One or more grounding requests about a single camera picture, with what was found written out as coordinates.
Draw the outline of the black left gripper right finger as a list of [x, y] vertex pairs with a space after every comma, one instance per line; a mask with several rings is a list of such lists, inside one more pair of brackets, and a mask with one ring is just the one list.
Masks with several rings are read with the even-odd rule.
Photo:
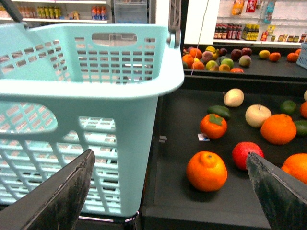
[[258, 154], [246, 160], [253, 190], [272, 230], [307, 228], [307, 185]]

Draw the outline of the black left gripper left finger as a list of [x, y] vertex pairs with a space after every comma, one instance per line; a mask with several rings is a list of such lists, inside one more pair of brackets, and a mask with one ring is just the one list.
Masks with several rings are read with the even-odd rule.
[[90, 149], [0, 212], [2, 230], [73, 230], [89, 192]]

